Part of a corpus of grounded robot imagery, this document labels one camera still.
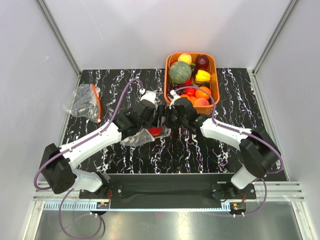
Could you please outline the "polka dot zip bag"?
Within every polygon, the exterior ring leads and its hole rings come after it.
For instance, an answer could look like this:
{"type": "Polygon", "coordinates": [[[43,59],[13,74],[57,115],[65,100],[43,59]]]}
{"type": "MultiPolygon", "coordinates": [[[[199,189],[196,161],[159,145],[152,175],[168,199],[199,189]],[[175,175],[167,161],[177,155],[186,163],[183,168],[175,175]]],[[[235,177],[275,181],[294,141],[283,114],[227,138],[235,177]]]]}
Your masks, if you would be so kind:
{"type": "Polygon", "coordinates": [[[142,128],[139,132],[121,132],[120,144],[129,147],[139,147],[147,143],[151,143],[158,138],[167,137],[171,134],[171,129],[160,126],[160,107],[155,104],[155,114],[151,126],[142,128]],[[162,128],[162,133],[159,136],[152,136],[148,129],[149,128],[162,128]]]}

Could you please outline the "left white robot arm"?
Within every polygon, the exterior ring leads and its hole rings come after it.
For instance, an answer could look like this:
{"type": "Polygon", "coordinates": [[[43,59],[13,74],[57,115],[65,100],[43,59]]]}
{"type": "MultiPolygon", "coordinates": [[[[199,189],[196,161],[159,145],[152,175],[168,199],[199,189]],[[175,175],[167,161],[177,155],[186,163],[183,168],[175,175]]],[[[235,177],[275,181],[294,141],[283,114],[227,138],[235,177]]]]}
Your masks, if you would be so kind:
{"type": "Polygon", "coordinates": [[[53,143],[48,145],[39,169],[49,189],[55,194],[81,189],[103,198],[108,193],[106,179],[95,172],[79,170],[78,165],[100,150],[150,128],[155,112],[155,102],[142,99],[134,107],[122,110],[113,120],[74,142],[60,147],[53,143]]]}

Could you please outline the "red pomegranate fruit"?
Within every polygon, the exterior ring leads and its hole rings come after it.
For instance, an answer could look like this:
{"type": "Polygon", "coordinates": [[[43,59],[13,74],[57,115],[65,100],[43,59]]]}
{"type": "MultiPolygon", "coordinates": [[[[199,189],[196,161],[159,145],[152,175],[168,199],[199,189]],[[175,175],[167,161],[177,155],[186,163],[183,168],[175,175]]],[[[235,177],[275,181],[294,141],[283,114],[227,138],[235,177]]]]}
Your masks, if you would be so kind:
{"type": "Polygon", "coordinates": [[[148,131],[152,136],[157,137],[162,133],[162,128],[161,127],[152,127],[152,128],[149,128],[148,131]]]}

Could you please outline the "green netted melon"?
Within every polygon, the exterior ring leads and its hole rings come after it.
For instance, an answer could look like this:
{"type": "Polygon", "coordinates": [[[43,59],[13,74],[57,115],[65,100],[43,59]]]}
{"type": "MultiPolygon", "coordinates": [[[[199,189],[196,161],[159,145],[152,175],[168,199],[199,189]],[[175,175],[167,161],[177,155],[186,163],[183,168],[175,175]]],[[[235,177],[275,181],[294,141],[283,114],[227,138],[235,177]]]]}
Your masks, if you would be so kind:
{"type": "Polygon", "coordinates": [[[191,66],[184,61],[176,61],[169,70],[169,77],[173,83],[181,85],[186,83],[192,75],[191,66]]]}

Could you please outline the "orange bell pepper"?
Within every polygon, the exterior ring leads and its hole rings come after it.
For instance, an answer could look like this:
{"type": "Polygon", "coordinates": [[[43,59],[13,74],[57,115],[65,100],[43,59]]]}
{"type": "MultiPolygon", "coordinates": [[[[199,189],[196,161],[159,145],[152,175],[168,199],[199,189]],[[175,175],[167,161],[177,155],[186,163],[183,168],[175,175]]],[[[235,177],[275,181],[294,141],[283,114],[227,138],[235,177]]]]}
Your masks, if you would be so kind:
{"type": "Polygon", "coordinates": [[[197,99],[203,98],[209,100],[211,96],[211,90],[208,87],[200,86],[199,89],[195,91],[195,97],[197,99]]]}

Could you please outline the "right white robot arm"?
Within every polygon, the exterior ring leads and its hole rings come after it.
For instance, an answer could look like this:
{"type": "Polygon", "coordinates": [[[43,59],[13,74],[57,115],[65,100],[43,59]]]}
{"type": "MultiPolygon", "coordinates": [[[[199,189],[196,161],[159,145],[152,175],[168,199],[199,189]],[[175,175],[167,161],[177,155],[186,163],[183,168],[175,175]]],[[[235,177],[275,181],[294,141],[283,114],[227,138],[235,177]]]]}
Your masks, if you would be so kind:
{"type": "Polygon", "coordinates": [[[213,116],[199,114],[185,97],[160,106],[157,114],[158,124],[162,127],[173,129],[182,126],[191,134],[223,142],[240,151],[243,166],[227,185],[228,195],[232,198],[243,195],[245,187],[253,181],[277,173],[273,167],[282,161],[282,156],[264,127],[241,128],[218,121],[213,116]]]}

